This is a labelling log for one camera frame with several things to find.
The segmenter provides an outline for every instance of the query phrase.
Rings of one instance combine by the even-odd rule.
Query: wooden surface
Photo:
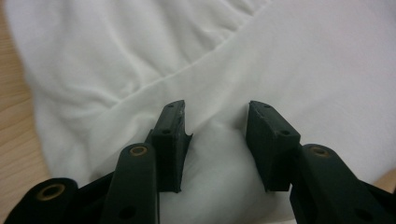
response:
[[[28,189],[50,177],[35,133],[32,98],[0,15],[0,223]]]

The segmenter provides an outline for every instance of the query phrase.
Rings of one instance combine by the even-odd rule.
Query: white cloth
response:
[[[246,147],[248,102],[373,182],[396,163],[396,5],[361,0],[7,1],[53,176],[82,186],[186,101],[194,133],[162,223],[292,219]]]

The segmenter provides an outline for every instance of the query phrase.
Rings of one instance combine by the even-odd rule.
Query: wood grain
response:
[[[32,98],[0,11],[0,223],[31,187],[50,178],[35,133]]]

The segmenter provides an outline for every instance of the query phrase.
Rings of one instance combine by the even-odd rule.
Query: white fabric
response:
[[[396,5],[361,0],[7,1],[53,176],[82,186],[186,101],[194,133],[162,223],[292,218],[246,147],[248,102],[373,182],[396,163]]]

